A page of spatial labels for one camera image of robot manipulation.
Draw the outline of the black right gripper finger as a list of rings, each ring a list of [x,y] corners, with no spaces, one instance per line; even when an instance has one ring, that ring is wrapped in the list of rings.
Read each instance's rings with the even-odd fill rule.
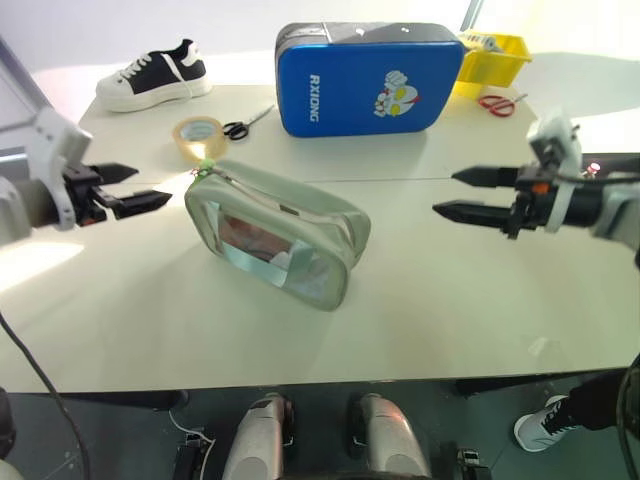
[[[438,203],[432,210],[442,217],[462,224],[503,230],[510,218],[510,209],[478,202],[454,200]]]
[[[479,188],[514,187],[517,167],[473,166],[451,175],[452,179]]]

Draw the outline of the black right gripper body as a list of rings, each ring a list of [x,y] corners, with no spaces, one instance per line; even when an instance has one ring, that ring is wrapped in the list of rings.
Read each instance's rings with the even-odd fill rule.
[[[556,197],[553,180],[554,173],[541,167],[517,170],[513,182],[516,198],[502,227],[508,239],[517,239],[521,230],[536,230],[547,224]]]

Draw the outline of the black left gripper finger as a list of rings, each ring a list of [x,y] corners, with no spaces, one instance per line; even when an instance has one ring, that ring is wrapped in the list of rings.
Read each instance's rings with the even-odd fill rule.
[[[107,202],[107,207],[114,213],[117,220],[121,220],[158,210],[171,198],[170,193],[146,190],[127,197],[114,197]]]
[[[101,178],[101,185],[113,185],[138,174],[139,170],[120,163],[106,163],[97,165],[96,173]]]

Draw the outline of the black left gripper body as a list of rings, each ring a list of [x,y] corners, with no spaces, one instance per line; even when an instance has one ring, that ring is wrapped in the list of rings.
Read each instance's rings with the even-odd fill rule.
[[[119,200],[101,186],[115,183],[115,165],[67,166],[63,179],[71,199],[78,226],[89,226],[107,219],[105,209],[113,209]]]

